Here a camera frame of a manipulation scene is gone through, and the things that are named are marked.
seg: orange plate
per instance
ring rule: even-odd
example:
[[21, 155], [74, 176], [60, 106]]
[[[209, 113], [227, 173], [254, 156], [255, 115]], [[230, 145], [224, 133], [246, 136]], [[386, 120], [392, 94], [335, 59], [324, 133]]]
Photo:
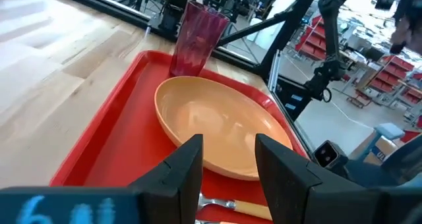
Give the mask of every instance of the orange plate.
[[[157, 87], [170, 78], [170, 63], [171, 55], [165, 53], [139, 53], [62, 163], [51, 186], [127, 186], [176, 149], [161, 128], [154, 106]], [[234, 88], [265, 108], [287, 132], [293, 150], [306, 157], [286, 118], [268, 96], [209, 70], [202, 70], [200, 76]], [[210, 198], [266, 205], [259, 181], [231, 179], [208, 169], [204, 169], [201, 190]], [[196, 218], [242, 224], [272, 223], [219, 206], [204, 208]]]
[[180, 146], [204, 135], [204, 166], [221, 175], [259, 180], [255, 135], [263, 133], [291, 149], [288, 135], [264, 108], [218, 82], [193, 76], [167, 79], [155, 93], [158, 120]]

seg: plastic cup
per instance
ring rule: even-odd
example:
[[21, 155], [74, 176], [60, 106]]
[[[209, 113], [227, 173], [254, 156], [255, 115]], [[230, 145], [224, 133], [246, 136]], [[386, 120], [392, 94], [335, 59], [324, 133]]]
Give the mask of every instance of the plastic cup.
[[229, 19], [223, 14], [189, 0], [171, 60], [170, 73], [173, 76], [198, 76], [228, 23]]

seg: fork handle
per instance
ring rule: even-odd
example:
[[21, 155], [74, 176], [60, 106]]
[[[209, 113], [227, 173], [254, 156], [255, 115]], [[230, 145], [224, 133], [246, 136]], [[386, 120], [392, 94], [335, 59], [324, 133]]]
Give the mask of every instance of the fork handle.
[[270, 210], [267, 206], [259, 205], [259, 204], [252, 204], [248, 202], [242, 202], [238, 200], [235, 201], [235, 211], [239, 213], [244, 213], [248, 215], [252, 215], [255, 217], [260, 217], [267, 220], [272, 220]]

